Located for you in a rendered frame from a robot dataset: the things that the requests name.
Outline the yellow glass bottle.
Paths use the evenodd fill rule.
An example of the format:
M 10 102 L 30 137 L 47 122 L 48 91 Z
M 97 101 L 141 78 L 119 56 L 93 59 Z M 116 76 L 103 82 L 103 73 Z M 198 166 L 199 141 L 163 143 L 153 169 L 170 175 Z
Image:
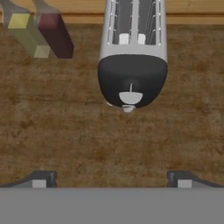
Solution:
M 11 0 L 0 0 L 0 6 L 3 11 L 3 26 L 33 58 L 47 59 L 50 46 L 40 33 L 30 11 Z

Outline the silver and black toaster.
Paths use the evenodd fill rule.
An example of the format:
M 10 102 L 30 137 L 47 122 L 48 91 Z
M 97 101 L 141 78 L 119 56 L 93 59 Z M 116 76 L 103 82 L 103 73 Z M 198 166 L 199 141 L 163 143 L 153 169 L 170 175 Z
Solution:
M 106 0 L 97 75 L 107 104 L 151 104 L 167 77 L 165 0 Z

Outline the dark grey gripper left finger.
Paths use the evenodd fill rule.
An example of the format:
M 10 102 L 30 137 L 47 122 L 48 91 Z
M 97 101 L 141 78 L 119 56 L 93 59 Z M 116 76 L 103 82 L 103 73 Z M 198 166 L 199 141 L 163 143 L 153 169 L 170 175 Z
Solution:
M 51 188 L 56 187 L 57 172 L 56 171 L 33 171 L 28 176 L 0 185 L 0 188 L 5 187 L 30 187 L 30 188 Z

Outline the dark red glass bottle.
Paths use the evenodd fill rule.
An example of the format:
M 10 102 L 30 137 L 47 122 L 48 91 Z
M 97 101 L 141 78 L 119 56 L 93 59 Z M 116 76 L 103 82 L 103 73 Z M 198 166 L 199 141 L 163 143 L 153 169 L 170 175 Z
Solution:
M 32 0 L 36 9 L 38 29 L 58 59 L 74 56 L 74 42 L 60 11 L 46 0 Z

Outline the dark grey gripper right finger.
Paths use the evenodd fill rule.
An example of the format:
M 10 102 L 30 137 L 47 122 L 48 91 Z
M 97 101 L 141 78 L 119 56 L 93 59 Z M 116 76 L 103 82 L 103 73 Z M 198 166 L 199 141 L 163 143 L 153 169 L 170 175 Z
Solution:
M 190 171 L 168 171 L 167 178 L 168 178 L 168 184 L 167 184 L 168 187 L 175 187 L 175 188 L 221 187 L 223 188 L 223 185 L 219 185 L 211 181 L 201 179 Z

